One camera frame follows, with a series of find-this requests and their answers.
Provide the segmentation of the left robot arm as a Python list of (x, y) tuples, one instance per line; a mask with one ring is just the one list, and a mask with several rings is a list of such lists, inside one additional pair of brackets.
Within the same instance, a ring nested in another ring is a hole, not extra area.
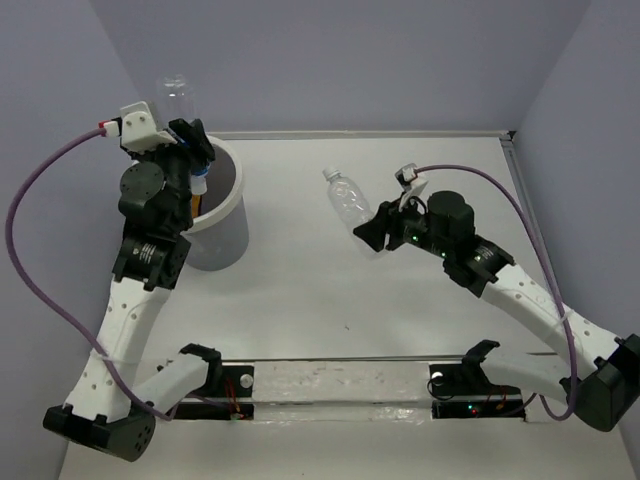
[(133, 161), (120, 179), (125, 218), (109, 300), (97, 344), (65, 402), (43, 425), (67, 440), (134, 462), (148, 448), (156, 421), (185, 397), (209, 395), (221, 383), (220, 353), (188, 344), (149, 380), (134, 387), (153, 325), (177, 285), (193, 225), (191, 178), (215, 158), (200, 120), (170, 121), (166, 130), (121, 123), (121, 147)]

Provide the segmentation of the blue label water bottle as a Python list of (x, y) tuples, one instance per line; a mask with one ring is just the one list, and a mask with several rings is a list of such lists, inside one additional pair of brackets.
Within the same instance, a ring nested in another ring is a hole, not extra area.
[[(196, 119), (194, 88), (184, 75), (161, 76), (156, 81), (156, 89), (166, 120), (182, 118), (188, 123), (192, 123)], [(210, 160), (198, 161), (192, 167), (191, 191), (193, 195), (202, 196), (207, 192), (206, 176), (210, 163)]]

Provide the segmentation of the orange milk tea bottle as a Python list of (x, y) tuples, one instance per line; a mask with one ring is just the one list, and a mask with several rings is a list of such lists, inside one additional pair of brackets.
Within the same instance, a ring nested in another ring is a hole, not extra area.
[(193, 195), (191, 199), (191, 213), (193, 218), (197, 218), (202, 214), (203, 196)]

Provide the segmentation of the clear ribbed bottle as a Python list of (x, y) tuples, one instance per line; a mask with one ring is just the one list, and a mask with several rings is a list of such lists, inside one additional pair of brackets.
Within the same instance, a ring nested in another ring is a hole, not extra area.
[(324, 168), (323, 176), (328, 183), (328, 199), (346, 228), (349, 238), (365, 258), (369, 260), (378, 258), (380, 254), (354, 234), (355, 228), (369, 222), (374, 217), (374, 212), (361, 189), (353, 179), (345, 176), (337, 168)]

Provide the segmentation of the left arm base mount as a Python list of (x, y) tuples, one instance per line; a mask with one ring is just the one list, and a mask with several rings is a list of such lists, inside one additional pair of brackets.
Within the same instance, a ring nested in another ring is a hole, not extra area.
[(222, 376), (213, 390), (200, 389), (169, 411), (176, 420), (252, 420), (254, 366), (224, 363)]

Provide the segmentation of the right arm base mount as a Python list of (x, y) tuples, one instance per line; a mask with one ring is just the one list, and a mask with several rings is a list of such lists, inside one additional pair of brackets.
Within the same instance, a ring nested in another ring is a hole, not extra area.
[(458, 363), (430, 366), (427, 391), (434, 420), (525, 419), (525, 398), (512, 386), (475, 385)]

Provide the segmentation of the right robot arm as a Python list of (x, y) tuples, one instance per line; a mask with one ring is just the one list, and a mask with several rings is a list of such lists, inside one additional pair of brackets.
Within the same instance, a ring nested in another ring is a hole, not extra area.
[(476, 233), (474, 211), (460, 194), (439, 191), (427, 201), (384, 202), (354, 234), (376, 252), (409, 244), (440, 257), (454, 283), (507, 313), (555, 353), (511, 355), (484, 340), (461, 362), (468, 390), (529, 390), (572, 405), (580, 420), (601, 432), (611, 431), (638, 400), (638, 336), (622, 338), (567, 306), (557, 307), (510, 254)]

